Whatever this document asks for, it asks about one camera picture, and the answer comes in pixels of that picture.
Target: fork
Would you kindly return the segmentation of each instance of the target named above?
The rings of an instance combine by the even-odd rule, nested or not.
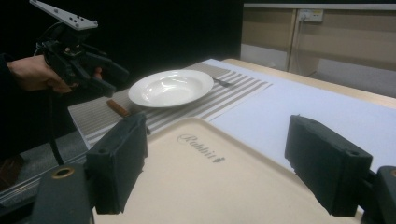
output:
[[[212,77],[214,81],[218,82],[220,84],[220,86],[222,87],[231,87],[233,85],[233,83],[231,82],[226,82],[217,78]]]

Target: electrical outlet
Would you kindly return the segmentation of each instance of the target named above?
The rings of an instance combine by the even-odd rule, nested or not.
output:
[[[298,13],[299,21],[323,21],[323,9],[300,9]]]

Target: plate rim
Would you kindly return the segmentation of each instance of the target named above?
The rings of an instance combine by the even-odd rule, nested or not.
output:
[[[197,97],[192,98],[186,102],[182,102],[182,103],[177,103],[177,104],[173,104],[173,105],[153,105],[153,104],[145,104],[148,103],[146,101],[137,101],[134,91],[138,91],[137,88],[139,85],[141,85],[141,83],[143,83],[144,81],[154,78],[154,77],[158,77],[157,80],[160,80],[161,77],[167,77],[169,75],[166,74],[172,74],[172,73],[194,73],[194,74],[199,74],[201,77],[207,77],[206,81],[208,81],[207,84],[205,84],[206,89],[204,91],[202,91],[200,94],[197,95]],[[185,105],[191,102],[194,102],[202,97],[204,97],[205,95],[207,95],[213,88],[214,86],[214,80],[213,77],[210,76],[208,73],[202,72],[202,71],[198,71],[198,70],[193,70],[193,69],[173,69],[173,70],[167,70],[167,71],[162,71],[162,72],[158,72],[146,77],[143,77],[141,79],[139,79],[138,81],[136,81],[136,83],[134,85],[131,86],[131,88],[128,90],[128,98],[136,105],[140,105],[140,106],[144,106],[144,107],[151,107],[151,108],[166,108],[166,107],[175,107],[175,106],[179,106],[179,105]]]

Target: striped placemat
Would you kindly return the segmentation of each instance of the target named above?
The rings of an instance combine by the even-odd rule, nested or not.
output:
[[[240,104],[247,97],[272,85],[271,83],[206,63],[197,63],[185,69],[202,71],[212,77],[232,82],[234,85],[225,88],[215,82],[213,89],[203,98],[187,105],[171,108],[140,108],[131,102],[128,97],[128,90],[116,92],[112,99],[131,113],[136,111],[145,113],[148,128],[152,133],[156,133],[186,117],[212,120],[228,109]],[[68,108],[88,148],[91,148],[122,119],[107,106],[107,100],[108,98],[101,97],[83,104],[72,105]]]

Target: serving tray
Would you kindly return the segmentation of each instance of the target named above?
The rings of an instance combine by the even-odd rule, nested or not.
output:
[[[294,173],[202,119],[150,136],[145,163],[124,213],[95,223],[360,223],[330,216]]]

